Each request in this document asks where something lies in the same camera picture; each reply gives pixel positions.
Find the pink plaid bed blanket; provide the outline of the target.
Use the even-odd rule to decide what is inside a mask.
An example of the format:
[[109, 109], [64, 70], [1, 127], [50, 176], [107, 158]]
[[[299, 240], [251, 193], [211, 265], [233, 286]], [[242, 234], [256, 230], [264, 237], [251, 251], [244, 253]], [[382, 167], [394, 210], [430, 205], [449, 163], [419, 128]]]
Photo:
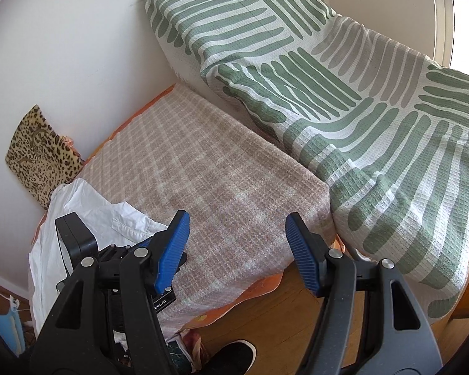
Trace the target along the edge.
[[328, 186], [183, 85], [145, 106], [80, 175], [108, 201], [127, 202], [156, 222], [189, 214], [176, 299], [158, 316], [165, 336], [282, 273], [293, 259], [290, 213], [326, 242], [335, 239]]

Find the white long-sleeve shirt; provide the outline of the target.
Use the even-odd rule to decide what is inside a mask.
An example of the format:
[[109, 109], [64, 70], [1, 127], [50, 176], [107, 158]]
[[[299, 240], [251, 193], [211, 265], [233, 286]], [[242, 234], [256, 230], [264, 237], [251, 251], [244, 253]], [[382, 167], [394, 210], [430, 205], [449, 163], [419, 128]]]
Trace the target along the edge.
[[127, 202], [112, 203], [84, 179], [58, 186], [28, 254], [30, 311], [39, 335], [58, 296], [57, 284], [83, 258], [107, 246], [135, 246], [167, 228]]

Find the light blue chair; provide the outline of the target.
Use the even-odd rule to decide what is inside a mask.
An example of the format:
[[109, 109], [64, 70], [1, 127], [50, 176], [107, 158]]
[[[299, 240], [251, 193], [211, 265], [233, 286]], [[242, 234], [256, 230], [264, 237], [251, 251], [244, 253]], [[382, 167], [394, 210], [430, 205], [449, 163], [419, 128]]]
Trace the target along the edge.
[[0, 336], [15, 356], [26, 350], [23, 326], [15, 306], [10, 307], [5, 315], [0, 315]]

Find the black shoe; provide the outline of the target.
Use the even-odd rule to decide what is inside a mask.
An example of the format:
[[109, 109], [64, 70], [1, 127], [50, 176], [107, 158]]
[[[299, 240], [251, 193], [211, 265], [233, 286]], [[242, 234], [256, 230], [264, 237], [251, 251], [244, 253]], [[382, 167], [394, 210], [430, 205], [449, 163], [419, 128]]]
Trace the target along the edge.
[[202, 374], [245, 375], [250, 371], [257, 357], [254, 344], [239, 339], [224, 345], [202, 366]]

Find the green striped white blanket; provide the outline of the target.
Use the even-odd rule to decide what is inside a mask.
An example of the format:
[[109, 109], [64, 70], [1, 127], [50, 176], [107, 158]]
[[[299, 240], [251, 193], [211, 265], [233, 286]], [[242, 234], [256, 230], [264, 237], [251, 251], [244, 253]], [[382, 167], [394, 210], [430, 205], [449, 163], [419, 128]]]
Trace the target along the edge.
[[469, 75], [324, 0], [144, 5], [179, 76], [242, 106], [329, 187], [339, 237], [445, 317], [469, 276]]

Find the leopard print cushion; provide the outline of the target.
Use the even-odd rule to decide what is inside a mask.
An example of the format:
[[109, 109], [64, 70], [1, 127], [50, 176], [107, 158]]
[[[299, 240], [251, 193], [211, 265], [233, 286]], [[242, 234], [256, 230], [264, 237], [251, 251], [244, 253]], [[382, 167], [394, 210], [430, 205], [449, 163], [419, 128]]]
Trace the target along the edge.
[[5, 161], [45, 210], [49, 208], [53, 191], [59, 185], [71, 183], [84, 164], [73, 142], [52, 129], [38, 105], [18, 124]]

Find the white clip-on desk lamp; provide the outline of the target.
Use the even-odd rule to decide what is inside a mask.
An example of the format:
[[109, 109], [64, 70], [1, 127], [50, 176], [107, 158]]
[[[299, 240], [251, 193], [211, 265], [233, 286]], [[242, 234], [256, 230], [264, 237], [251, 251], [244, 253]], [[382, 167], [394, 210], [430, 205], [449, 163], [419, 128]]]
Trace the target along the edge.
[[19, 308], [20, 308], [20, 301], [16, 298], [14, 298], [12, 295], [9, 296], [9, 311], [10, 312], [14, 312], [14, 313], [18, 313], [19, 312]]

